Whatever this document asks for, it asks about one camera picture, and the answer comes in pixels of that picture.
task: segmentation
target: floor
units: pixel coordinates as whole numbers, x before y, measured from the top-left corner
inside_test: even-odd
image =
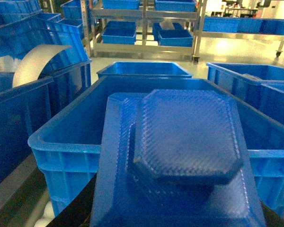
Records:
[[[200,60],[198,65],[175,55],[152,54],[140,59],[138,54],[109,53],[99,54],[92,58],[92,82],[97,79],[97,72],[114,61],[175,61],[180,66],[193,73],[194,78],[207,78],[207,62],[252,63],[284,66],[284,48],[279,58],[275,57],[280,42],[257,40],[233,40],[202,38]]]

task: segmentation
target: white ball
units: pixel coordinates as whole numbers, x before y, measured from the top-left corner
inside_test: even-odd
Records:
[[[42,218],[39,219],[36,224],[34,225],[34,227],[46,227],[52,220],[49,218]]]
[[[47,205],[45,206],[43,217],[44,218],[49,218],[49,219],[54,219],[55,218],[55,214],[53,213],[52,202],[49,201],[47,203]]]

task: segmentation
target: metal shelving rack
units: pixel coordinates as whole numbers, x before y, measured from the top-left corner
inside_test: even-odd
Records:
[[[95,6],[92,6],[91,14],[93,21],[96,19],[102,19],[102,27],[105,27],[106,18],[122,20],[122,21],[138,21],[142,20],[142,44],[128,45],[128,44],[104,44],[102,40],[102,32],[99,35],[95,32],[95,25],[92,24],[92,41],[93,41],[93,54],[97,55],[98,52],[126,52],[126,53],[146,53],[146,52],[165,52],[165,53],[177,53],[181,55],[189,55],[193,58],[195,52],[195,45],[192,47],[175,47],[175,46],[153,46],[147,45],[147,35],[151,35],[148,31],[148,21],[158,21],[162,18],[171,18],[175,22],[189,22],[197,23],[200,18],[205,16],[205,8],[207,0],[201,0],[199,2],[197,12],[174,12],[174,11],[157,11],[154,8],[153,3],[150,0],[143,0],[142,6],[138,10],[133,9],[104,9],[102,0],[99,0]],[[82,14],[86,13],[86,4],[84,0],[81,0]]]

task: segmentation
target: stainless steel shelf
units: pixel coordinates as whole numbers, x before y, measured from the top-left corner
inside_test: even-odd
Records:
[[[202,37],[284,41],[284,35],[266,35],[266,34],[248,34],[248,33],[202,32]]]

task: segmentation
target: caster wheel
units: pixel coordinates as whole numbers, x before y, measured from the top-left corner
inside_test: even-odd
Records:
[[[194,63],[194,65],[197,65],[199,63],[199,57],[194,57],[193,63]]]

